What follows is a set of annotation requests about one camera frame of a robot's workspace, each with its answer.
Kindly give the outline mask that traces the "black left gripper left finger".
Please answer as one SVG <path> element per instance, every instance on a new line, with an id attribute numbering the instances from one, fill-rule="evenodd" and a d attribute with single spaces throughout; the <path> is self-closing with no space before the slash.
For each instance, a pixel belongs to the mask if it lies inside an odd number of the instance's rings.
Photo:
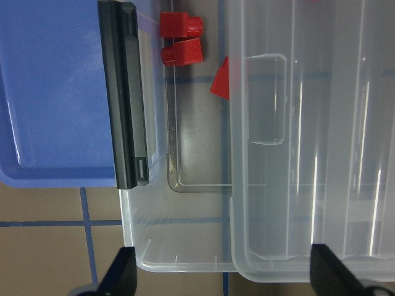
<path id="1" fill-rule="evenodd" d="M 134 247 L 122 247 L 93 295 L 126 295 L 136 292 Z"/>

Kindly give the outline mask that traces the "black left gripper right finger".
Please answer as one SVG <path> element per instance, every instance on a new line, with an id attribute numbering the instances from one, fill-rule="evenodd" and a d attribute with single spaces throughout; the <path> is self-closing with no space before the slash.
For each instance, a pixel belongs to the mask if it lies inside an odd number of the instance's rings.
<path id="1" fill-rule="evenodd" d="M 325 244 L 312 244 L 310 284 L 316 295 L 357 295 L 361 283 Z"/>

